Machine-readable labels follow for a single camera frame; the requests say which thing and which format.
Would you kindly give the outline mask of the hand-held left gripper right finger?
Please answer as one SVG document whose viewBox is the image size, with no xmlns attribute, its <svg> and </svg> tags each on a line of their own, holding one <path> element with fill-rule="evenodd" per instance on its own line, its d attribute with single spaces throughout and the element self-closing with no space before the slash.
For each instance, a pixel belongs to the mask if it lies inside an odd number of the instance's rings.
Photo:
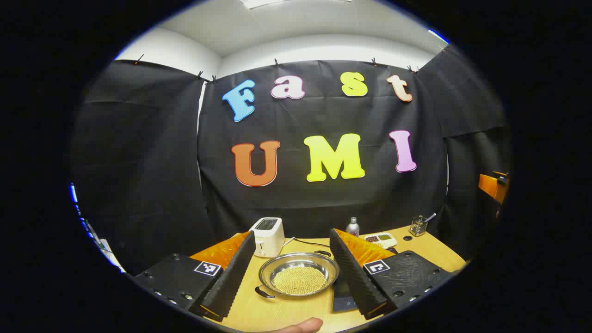
<svg viewBox="0 0 592 333">
<path fill-rule="evenodd" d="M 329 245 L 367 320 L 426 298 L 455 275 L 413 251 L 392 253 L 338 229 L 330 230 Z"/>
</svg>

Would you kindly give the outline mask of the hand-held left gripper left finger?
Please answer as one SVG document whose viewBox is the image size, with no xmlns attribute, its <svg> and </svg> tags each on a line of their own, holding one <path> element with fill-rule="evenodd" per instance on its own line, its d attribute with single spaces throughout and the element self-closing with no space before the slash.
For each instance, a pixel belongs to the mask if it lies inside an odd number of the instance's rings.
<svg viewBox="0 0 592 333">
<path fill-rule="evenodd" d="M 192 257 L 171 254 L 132 277 L 142 289 L 194 315 L 228 317 L 255 250 L 248 231 Z"/>
</svg>

